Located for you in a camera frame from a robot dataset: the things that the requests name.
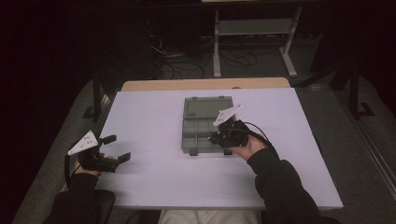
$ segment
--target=table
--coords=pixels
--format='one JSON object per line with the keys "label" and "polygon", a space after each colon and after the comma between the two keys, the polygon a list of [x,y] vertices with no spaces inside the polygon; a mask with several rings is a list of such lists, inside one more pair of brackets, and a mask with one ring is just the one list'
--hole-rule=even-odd
{"label": "table", "polygon": [[290,18],[266,19],[266,20],[241,20],[241,21],[220,21],[219,11],[216,10],[215,16],[215,49],[213,53],[213,74],[214,77],[221,77],[219,59],[219,36],[220,35],[287,35],[287,41],[279,47],[283,62],[288,69],[291,77],[297,77],[297,72],[291,62],[289,50],[291,42],[298,25],[298,20],[302,7],[295,9],[294,15]]}
{"label": "table", "polygon": [[[203,80],[125,83],[102,131],[102,137],[116,134],[118,140],[101,151],[116,157],[130,151],[132,158],[115,174],[103,174],[97,188],[112,190],[117,195],[116,206],[132,209],[264,209],[254,188],[255,175],[243,159],[222,153],[191,157],[181,149],[184,98],[226,95],[233,97],[235,105],[244,106],[237,118],[261,127],[280,158],[294,165],[319,209],[341,208],[295,90],[283,86],[286,79],[268,80],[282,83],[281,88],[268,85],[265,78],[204,81],[224,81],[216,90],[202,90],[206,86],[185,90],[180,86],[181,82]],[[251,81],[263,87],[227,90],[248,86]],[[173,87],[182,90],[160,91],[159,85],[150,86],[150,82],[168,84],[168,89],[176,83]],[[136,91],[128,91],[133,85]],[[144,85],[148,91],[137,88]]]}

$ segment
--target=black chair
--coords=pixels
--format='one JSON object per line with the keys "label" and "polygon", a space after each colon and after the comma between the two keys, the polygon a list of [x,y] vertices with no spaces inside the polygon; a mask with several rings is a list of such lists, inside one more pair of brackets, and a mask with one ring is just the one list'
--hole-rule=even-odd
{"label": "black chair", "polygon": [[93,191],[93,197],[99,202],[98,224],[107,224],[116,201],[116,195],[109,190],[96,189]]}
{"label": "black chair", "polygon": [[161,210],[141,210],[137,224],[157,224],[160,215]]}

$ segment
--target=dark background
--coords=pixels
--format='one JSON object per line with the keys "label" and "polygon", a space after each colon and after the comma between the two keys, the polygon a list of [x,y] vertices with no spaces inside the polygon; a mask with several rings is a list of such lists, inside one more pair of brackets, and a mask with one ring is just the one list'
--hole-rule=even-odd
{"label": "dark background", "polygon": [[[213,14],[207,11],[150,15],[156,22],[151,21],[152,30],[148,30],[147,13],[85,15],[71,10],[72,4],[20,0],[0,7],[5,101],[1,223],[12,221],[69,108],[92,74],[99,71],[107,92],[115,91],[127,79],[156,79],[160,62],[149,49],[148,34],[162,35],[165,44],[199,57],[199,36],[207,35],[213,27]],[[323,34],[313,71],[341,60],[355,62],[396,114],[394,12],[393,5],[379,1],[312,5],[304,8],[298,33]],[[247,15],[252,14],[242,12],[236,17]],[[183,29],[176,30],[174,25]]]}

